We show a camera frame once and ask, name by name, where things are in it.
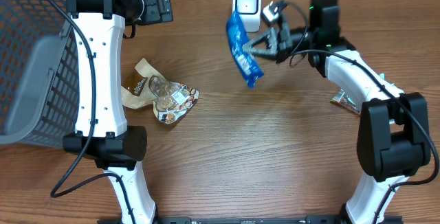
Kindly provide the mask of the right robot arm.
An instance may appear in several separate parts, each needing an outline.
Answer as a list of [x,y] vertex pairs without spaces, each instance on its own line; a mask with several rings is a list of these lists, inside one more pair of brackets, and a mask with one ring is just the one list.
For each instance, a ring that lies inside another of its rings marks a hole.
[[272,2],[262,14],[269,29],[243,46],[245,52],[275,62],[307,57],[321,76],[335,83],[360,112],[357,159],[362,176],[342,206],[337,223],[385,223],[396,191],[413,186],[413,176],[428,164],[439,165],[429,134],[428,107],[420,93],[405,93],[385,81],[341,34],[338,0],[310,0],[305,26],[291,29],[286,1]]

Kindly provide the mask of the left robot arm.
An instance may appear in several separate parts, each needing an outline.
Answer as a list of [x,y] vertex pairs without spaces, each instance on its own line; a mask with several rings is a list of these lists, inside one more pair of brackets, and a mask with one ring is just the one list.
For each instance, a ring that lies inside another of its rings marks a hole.
[[93,160],[110,180],[122,212],[117,223],[162,222],[143,171],[146,129],[127,124],[120,68],[125,27],[155,23],[148,10],[157,1],[66,0],[78,54],[79,103],[63,148]]

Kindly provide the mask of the beige Pantree snack bag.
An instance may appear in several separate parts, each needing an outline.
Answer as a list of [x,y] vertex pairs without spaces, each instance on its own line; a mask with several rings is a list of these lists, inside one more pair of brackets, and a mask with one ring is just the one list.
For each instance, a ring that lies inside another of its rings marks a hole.
[[146,59],[141,59],[121,86],[122,103],[129,109],[151,105],[163,124],[178,123],[199,99],[199,91],[167,80]]

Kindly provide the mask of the blue Oreo cookie pack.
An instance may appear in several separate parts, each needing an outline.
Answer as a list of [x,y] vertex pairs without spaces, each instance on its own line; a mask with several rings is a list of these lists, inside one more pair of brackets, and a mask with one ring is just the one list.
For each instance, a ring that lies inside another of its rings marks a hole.
[[243,46],[249,42],[243,21],[237,11],[233,11],[225,26],[228,37],[228,45],[231,55],[243,76],[244,81],[250,89],[253,89],[256,80],[264,76],[256,59],[246,52]]

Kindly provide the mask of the green clear candy bag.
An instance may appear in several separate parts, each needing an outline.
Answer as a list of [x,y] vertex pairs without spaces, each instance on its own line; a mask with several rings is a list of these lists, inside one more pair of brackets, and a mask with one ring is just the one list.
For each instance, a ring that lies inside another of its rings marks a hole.
[[330,103],[339,104],[357,115],[360,115],[360,110],[357,108],[356,104],[350,97],[341,89],[339,92],[332,97]]

